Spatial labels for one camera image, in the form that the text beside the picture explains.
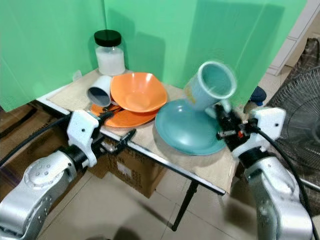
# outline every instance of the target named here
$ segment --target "mug handle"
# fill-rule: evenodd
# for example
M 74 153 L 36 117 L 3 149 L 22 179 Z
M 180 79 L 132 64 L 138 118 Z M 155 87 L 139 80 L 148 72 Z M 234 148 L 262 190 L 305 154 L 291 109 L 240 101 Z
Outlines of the mug handle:
M 217 103 L 220 103 L 224 110 L 227 113 L 230 113 L 232 110 L 231 104 L 227 99 L 222 99 L 221 101 L 218 101 Z M 217 118 L 217 114 L 216 111 L 214 109 L 214 105 L 207 107 L 205 110 L 205 113 L 208 114 L 211 118 L 216 119 Z

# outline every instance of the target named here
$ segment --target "glass jar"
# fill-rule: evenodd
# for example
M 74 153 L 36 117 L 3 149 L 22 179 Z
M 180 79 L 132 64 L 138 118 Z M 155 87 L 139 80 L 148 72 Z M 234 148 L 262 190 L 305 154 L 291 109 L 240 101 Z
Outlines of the glass jar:
M 124 51 L 120 48 L 121 35 L 114 30 L 100 30 L 94 34 L 99 72 L 115 76 L 126 70 Z

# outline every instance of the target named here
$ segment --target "black cable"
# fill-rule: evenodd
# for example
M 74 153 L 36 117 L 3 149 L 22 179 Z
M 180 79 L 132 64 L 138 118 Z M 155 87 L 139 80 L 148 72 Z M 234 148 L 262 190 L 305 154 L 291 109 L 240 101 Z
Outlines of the black cable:
M 27 143 L 29 143 L 30 141 L 32 141 L 33 139 L 35 139 L 36 137 L 38 137 L 39 135 L 41 135 L 42 133 L 44 133 L 45 131 L 49 130 L 50 128 L 61 124 L 65 121 L 69 121 L 71 117 L 71 114 L 66 115 L 62 118 L 60 118 L 59 120 L 49 124 L 48 126 L 39 129 L 38 131 L 34 132 L 32 135 L 30 135 L 27 139 L 25 139 L 24 141 L 22 141 L 18 146 L 16 146 L 14 149 L 12 149 L 4 158 L 2 158 L 0 160 L 0 168 L 16 153 L 18 152 L 24 145 L 26 145 Z
M 264 137 L 278 151 L 278 153 L 283 157 L 283 159 L 288 164 L 288 166 L 289 166 L 289 168 L 290 168 L 290 170 L 291 170 L 291 172 L 292 172 L 292 174 L 293 174 L 293 176 L 294 176 L 294 178 L 295 178 L 296 182 L 298 183 L 298 186 L 301 190 L 302 198 L 303 198 L 303 202 L 304 202 L 304 207 L 305 207 L 306 211 L 308 212 L 310 219 L 311 219 L 312 232 L 314 235 L 314 239 L 319 240 L 319 235 L 318 235 L 317 229 L 316 229 L 314 221 L 311 217 L 311 207 L 310 207 L 310 203 L 309 203 L 309 198 L 306 193 L 305 186 L 302 183 L 295 166 L 292 164 L 291 160 L 289 159 L 289 156 L 279 147 L 279 145 L 272 138 L 270 138 L 267 134 L 265 134 L 258 127 L 253 127 L 253 130 L 255 133 L 260 134 L 262 137 Z
M 0 139 L 4 138 L 5 136 L 7 136 L 10 132 L 12 132 L 15 128 L 17 128 L 18 126 L 20 126 L 21 124 L 23 124 L 25 121 L 27 121 L 29 118 L 31 118 L 35 113 L 36 113 L 37 109 L 36 108 L 32 108 L 24 117 L 22 117 L 19 121 L 15 122 L 14 124 L 12 124 L 11 126 L 9 126 L 8 128 L 6 128 L 5 130 L 3 130 L 2 132 L 0 132 Z

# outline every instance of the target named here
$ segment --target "green backdrop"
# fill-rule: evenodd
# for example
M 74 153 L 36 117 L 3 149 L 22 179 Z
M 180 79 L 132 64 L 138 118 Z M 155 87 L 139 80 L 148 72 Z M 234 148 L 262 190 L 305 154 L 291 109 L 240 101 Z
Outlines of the green backdrop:
M 17 108 L 96 68 L 102 0 L 0 0 L 0 105 Z
M 93 34 L 123 36 L 127 68 L 184 87 L 201 63 L 236 74 L 245 103 L 305 0 L 0 0 L 0 105 L 9 111 L 97 67 Z
M 234 104 L 248 101 L 305 0 L 104 0 L 107 27 L 121 32 L 125 62 L 183 88 L 208 60 L 233 69 Z

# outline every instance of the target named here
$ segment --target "white cup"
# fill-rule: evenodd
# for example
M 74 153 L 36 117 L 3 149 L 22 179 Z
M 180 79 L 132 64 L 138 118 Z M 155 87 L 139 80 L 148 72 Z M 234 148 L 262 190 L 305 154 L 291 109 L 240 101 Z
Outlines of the white cup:
M 92 84 L 86 95 L 90 101 L 100 107 L 108 107 L 111 104 L 110 84 L 112 77 L 100 76 L 94 84 Z
M 206 61 L 184 87 L 187 102 L 198 111 L 230 98 L 236 91 L 237 83 L 233 72 L 224 64 Z

